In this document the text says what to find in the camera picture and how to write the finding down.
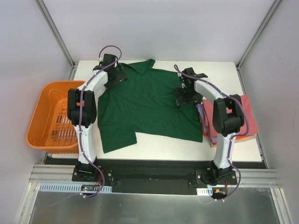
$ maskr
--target plastic laundry basket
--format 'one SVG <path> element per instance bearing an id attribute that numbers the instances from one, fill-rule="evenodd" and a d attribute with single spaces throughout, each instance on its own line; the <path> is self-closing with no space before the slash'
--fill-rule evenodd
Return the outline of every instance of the plastic laundry basket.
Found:
<path id="1" fill-rule="evenodd" d="M 83 83 L 59 81 L 43 88 L 27 132 L 31 147 L 52 154 L 78 153 L 77 135 L 67 118 L 67 93 Z"/>

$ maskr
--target white wall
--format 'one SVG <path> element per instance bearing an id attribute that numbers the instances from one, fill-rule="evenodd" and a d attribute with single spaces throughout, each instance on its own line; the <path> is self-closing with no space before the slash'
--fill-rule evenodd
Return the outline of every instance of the white wall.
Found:
<path id="1" fill-rule="evenodd" d="M 294 223 L 299 223 L 298 9 L 298 0 L 281 3 L 241 67 L 266 160 L 279 171 Z"/>
<path id="2" fill-rule="evenodd" d="M 237 62 L 273 0 L 45 0 L 74 58 Z"/>
<path id="3" fill-rule="evenodd" d="M 0 220 L 10 224 L 43 155 L 26 143 L 39 93 L 70 67 L 33 0 L 2 0 L 0 30 Z"/>

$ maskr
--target folded clothes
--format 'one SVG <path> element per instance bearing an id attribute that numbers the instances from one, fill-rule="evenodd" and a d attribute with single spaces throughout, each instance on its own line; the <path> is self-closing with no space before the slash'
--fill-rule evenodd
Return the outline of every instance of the folded clothes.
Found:
<path id="1" fill-rule="evenodd" d="M 254 119 L 254 116 L 252 114 L 251 110 L 251 104 L 250 104 L 250 98 L 248 95 L 243 95 L 241 96 L 241 101 L 242 101 L 242 106 L 244 108 L 244 111 L 247 115 L 248 121 L 249 121 L 249 133 L 247 136 L 251 136 L 257 133 L 258 127 L 256 120 Z M 206 99 L 203 100 L 202 104 L 197 105 L 197 109 L 199 111 L 201 120 L 202 120 L 202 125 L 203 125 L 203 134 L 205 136 L 208 136 L 210 138 L 210 141 L 212 143 L 217 142 L 217 132 L 215 131 L 213 127 L 213 105 Z M 246 132 L 246 126 L 247 124 L 245 123 L 239 133 L 245 133 Z"/>

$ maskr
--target red folded cloth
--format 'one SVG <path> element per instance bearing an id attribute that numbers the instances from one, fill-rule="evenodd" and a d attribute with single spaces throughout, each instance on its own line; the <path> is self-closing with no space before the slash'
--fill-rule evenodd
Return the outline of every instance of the red folded cloth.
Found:
<path id="1" fill-rule="evenodd" d="M 247 135 L 253 135 L 257 134 L 258 128 L 256 120 L 253 117 L 252 110 L 251 110 L 251 103 L 248 95 L 241 96 L 242 106 L 243 109 L 247 115 L 248 121 L 249 121 L 249 132 Z M 204 110 L 205 110 L 205 124 L 209 127 L 210 130 L 210 137 L 217 137 L 217 132 L 215 131 L 213 127 L 213 105 L 207 100 L 203 100 Z M 243 134 L 246 132 L 247 124 L 245 124 L 241 127 L 239 134 Z"/>

